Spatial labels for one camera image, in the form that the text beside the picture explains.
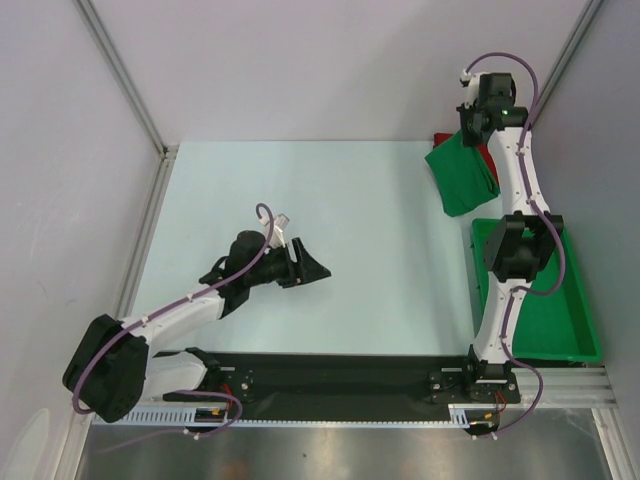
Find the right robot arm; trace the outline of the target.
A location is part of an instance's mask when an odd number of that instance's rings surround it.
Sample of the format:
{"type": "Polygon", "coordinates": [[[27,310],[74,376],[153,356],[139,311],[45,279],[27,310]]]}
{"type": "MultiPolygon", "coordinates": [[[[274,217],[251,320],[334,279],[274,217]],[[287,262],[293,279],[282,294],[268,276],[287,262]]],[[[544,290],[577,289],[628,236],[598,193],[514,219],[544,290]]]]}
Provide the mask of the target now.
{"type": "Polygon", "coordinates": [[[461,376],[463,395],[478,403],[516,396],[512,343],[526,296],[552,255],[562,255],[564,221],[552,214],[534,167],[529,109],[518,107],[508,73],[462,73],[466,99],[458,107],[462,142],[491,155],[503,216],[483,246],[488,296],[481,326],[461,376]]]}

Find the green t shirt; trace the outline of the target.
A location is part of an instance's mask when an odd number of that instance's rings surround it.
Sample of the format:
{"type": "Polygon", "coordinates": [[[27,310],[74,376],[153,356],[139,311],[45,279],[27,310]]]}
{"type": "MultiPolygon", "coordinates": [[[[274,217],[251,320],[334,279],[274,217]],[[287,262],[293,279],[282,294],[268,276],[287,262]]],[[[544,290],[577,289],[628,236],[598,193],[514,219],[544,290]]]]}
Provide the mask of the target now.
{"type": "Polygon", "coordinates": [[[460,132],[435,133],[425,156],[434,176],[444,212],[450,217],[470,213],[500,195],[497,169],[484,145],[465,147],[460,132]]]}

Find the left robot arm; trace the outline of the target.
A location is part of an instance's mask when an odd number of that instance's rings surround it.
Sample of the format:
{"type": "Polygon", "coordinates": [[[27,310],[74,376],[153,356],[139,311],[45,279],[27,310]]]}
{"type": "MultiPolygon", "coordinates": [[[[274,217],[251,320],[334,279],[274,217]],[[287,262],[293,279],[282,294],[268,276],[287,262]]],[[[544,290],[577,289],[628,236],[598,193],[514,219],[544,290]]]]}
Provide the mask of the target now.
{"type": "Polygon", "coordinates": [[[300,238],[270,247],[260,232],[239,233],[228,254],[200,278],[202,290],[145,317],[103,314],[91,321],[62,377],[73,409],[113,423],[153,397],[190,392],[202,400],[214,397],[221,387],[214,357],[196,347],[169,356],[162,350],[233,313],[254,287],[293,288],[330,275],[300,238]]]}

